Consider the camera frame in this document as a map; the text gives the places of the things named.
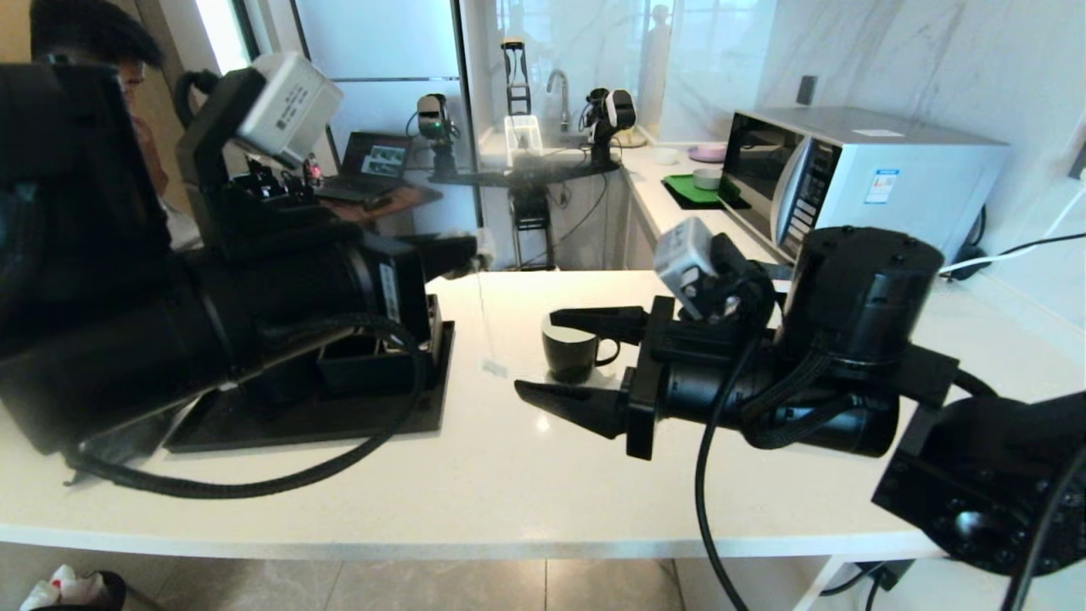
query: cabinet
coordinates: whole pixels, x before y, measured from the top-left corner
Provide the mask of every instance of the cabinet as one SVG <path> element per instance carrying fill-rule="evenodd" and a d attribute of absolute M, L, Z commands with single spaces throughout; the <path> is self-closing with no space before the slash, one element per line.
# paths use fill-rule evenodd
<path fill-rule="evenodd" d="M 631 200 L 630 215 L 626 227 L 626 247 L 622 253 L 623 269 L 652 269 L 653 252 L 656 251 L 656 236 L 636 202 Z"/>
<path fill-rule="evenodd" d="M 634 201 L 624 171 L 611 171 L 606 179 L 601 175 L 570 180 L 565 189 L 560 183 L 552 184 L 550 192 L 555 262 L 559 268 L 653 268 L 656 234 Z M 515 256 L 508 191 L 484 188 L 482 200 L 485 225 L 494 241 L 493 268 L 512 269 Z M 543 232 L 525 233 L 520 247 L 526 262 L 543 253 Z"/>

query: floor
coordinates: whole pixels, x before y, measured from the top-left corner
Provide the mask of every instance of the floor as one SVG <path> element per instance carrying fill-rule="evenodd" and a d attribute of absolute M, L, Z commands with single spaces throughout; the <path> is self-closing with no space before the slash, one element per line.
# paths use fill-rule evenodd
<path fill-rule="evenodd" d="M 34 584 L 61 563 L 123 575 L 146 596 L 130 597 L 125 611 L 686 611 L 670 560 L 217 560 L 4 543 L 0 610 L 18 609 Z M 854 572 L 843 569 L 833 583 Z M 1006 587 L 1006 577 L 960 562 L 920 560 L 893 591 L 879 595 L 875 609 L 988 611 L 998 609 Z M 859 611 L 867 593 L 866 583 L 818 599 L 811 611 Z M 1086 562 L 1035 580 L 1025 609 L 1086 611 Z"/>
<path fill-rule="evenodd" d="M 168 558 L 0 544 L 0 609 L 61 563 L 110 570 L 125 611 L 683 611 L 670 560 L 308 562 Z"/>

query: white cable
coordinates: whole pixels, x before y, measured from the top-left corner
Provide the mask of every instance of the white cable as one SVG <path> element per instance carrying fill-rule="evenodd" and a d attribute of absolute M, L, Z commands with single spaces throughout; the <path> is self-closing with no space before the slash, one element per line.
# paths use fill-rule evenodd
<path fill-rule="evenodd" d="M 1071 208 L 1074 207 L 1076 203 L 1078 203 L 1078 200 L 1081 200 L 1084 194 L 1086 194 L 1086 186 L 1083 186 L 1081 189 L 1078 189 L 1078 192 L 1075 193 L 1075 196 L 1071 198 L 1071 201 L 1069 201 L 1068 205 L 1063 207 L 1063 211 L 1060 212 L 1060 215 L 1056 217 L 1056 220 L 1053 220 L 1052 224 L 1049 225 L 1048 230 L 1045 231 L 1045 234 L 1040 236 L 1040 239 L 1045 239 L 1048 236 L 1051 236 L 1053 231 L 1056 231 L 1056 228 L 1060 226 L 1060 222 L 1062 222 L 1064 218 L 1066 218 L 1068 214 L 1071 212 Z M 962 267 L 969 267 L 971 265 L 977 265 L 980 263 L 994 263 L 996 260 L 1014 258 L 1015 256 L 1022 256 L 1023 254 L 1032 252 L 1033 249 L 1037 247 L 1037 245 L 1041 244 L 1031 245 L 1030 247 L 1023 247 L 1022 250 L 1015 250 L 1014 252 L 1008 252 L 1007 254 L 997 254 L 995 256 L 980 256 L 977 258 L 970 258 L 968 260 L 962 260 L 961 263 L 947 265 L 946 267 L 939 269 L 939 272 L 946 273 L 947 271 L 952 271 L 955 269 L 960 269 Z"/>

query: floor tile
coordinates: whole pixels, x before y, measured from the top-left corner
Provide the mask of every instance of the floor tile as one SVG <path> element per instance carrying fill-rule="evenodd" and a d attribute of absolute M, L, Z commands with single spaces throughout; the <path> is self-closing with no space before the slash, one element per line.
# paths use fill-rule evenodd
<path fill-rule="evenodd" d="M 546 611 L 682 611 L 670 560 L 548 560 Z"/>
<path fill-rule="evenodd" d="M 328 611 L 543 611 L 543 560 L 348 562 Z"/>
<path fill-rule="evenodd" d="M 339 562 L 185 558 L 159 593 L 169 611 L 323 611 Z"/>
<path fill-rule="evenodd" d="M 18 609 L 34 584 L 48 580 L 61 564 L 78 574 L 113 571 L 129 587 L 153 597 L 166 583 L 177 559 L 0 543 L 0 609 Z M 125 606 L 125 611 L 147 609 L 138 602 Z"/>

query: hair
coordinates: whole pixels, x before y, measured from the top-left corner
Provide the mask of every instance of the hair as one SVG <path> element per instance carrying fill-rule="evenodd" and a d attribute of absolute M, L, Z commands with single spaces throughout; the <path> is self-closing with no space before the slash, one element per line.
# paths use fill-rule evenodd
<path fill-rule="evenodd" d="M 34 0 L 30 54 L 41 59 L 51 53 L 112 64 L 135 60 L 155 68 L 165 61 L 143 25 L 106 0 Z"/>

